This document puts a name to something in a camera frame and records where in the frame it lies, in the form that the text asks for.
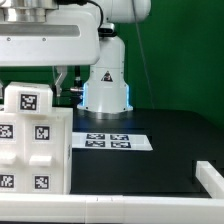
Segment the black tabletop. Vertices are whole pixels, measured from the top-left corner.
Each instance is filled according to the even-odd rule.
[[[120,120],[75,113],[73,131],[144,134],[153,151],[73,149],[72,194],[208,197],[196,161],[223,173],[224,133],[197,113],[141,109]]]

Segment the metal bracket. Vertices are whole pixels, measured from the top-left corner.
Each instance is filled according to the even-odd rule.
[[[0,99],[3,99],[3,83],[0,80]]]
[[[58,75],[58,78],[55,80],[55,87],[56,87],[56,96],[61,96],[61,84],[63,83],[65,77],[67,76],[67,66],[56,66],[56,70]]]

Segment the black cable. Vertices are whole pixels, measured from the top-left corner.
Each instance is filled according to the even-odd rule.
[[[99,28],[102,26],[102,24],[103,24],[103,20],[104,20],[103,9],[101,8],[101,6],[100,6],[99,4],[97,4],[97,3],[94,2],[94,1],[86,0],[86,2],[95,5],[95,6],[97,6],[97,7],[100,9],[100,25],[99,25],[99,27],[98,27],[98,29],[99,29]]]
[[[136,31],[137,31],[137,35],[138,35],[138,42],[139,42],[142,61],[143,61],[143,65],[144,65],[145,76],[146,76],[147,84],[148,84],[148,88],[149,88],[150,103],[152,105],[152,109],[155,109],[155,102],[154,102],[154,97],[153,97],[153,92],[152,92],[152,82],[150,79],[151,77],[149,75],[147,61],[146,61],[146,57],[145,57],[145,51],[144,51],[143,44],[142,44],[142,37],[141,37],[141,32],[140,32],[138,21],[137,21],[137,12],[136,12],[134,0],[132,0],[132,9],[133,9],[134,17],[135,17],[135,26],[136,26]]]
[[[90,3],[92,5],[97,6],[100,9],[100,25],[98,27],[98,29],[102,26],[103,24],[103,20],[104,20],[104,14],[103,14],[103,9],[101,8],[101,6],[99,4],[97,4],[96,2],[92,1],[92,0],[58,0],[58,4],[59,5],[71,5],[71,4],[77,4],[77,5],[85,5],[86,3]]]

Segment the green wall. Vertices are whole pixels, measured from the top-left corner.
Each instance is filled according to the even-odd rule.
[[[224,1],[152,0],[140,31],[155,108],[198,112],[224,129]],[[135,108],[152,108],[134,24],[118,25]],[[73,67],[64,87],[73,82]],[[88,67],[82,68],[86,80]],[[0,68],[0,79],[52,83],[51,68]],[[60,104],[68,104],[68,93]]]

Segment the white box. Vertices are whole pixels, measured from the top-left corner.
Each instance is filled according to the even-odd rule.
[[[0,192],[68,194],[72,109],[48,115],[0,111]]]
[[[53,92],[48,85],[11,82],[5,89],[5,112],[48,114],[52,111]]]

